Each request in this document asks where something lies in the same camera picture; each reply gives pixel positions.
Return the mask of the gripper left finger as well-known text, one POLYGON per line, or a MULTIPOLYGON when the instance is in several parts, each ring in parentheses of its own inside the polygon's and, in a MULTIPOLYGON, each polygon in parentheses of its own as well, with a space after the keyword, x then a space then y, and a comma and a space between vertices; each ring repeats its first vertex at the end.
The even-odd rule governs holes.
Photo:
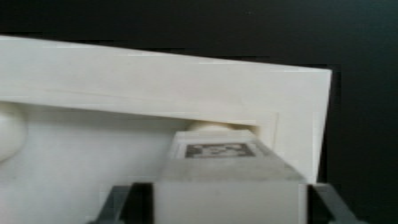
POLYGON ((113 186, 95 219, 86 224, 124 224, 122 210, 127 200, 129 186, 113 186))

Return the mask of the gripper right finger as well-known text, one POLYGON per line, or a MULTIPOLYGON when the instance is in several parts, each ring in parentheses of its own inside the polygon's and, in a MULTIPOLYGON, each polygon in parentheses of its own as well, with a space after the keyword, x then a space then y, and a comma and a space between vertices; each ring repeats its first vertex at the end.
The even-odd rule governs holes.
POLYGON ((333 186, 328 183, 315 183, 310 185, 310 190, 330 215, 324 219, 326 224, 369 224, 356 218, 333 186))

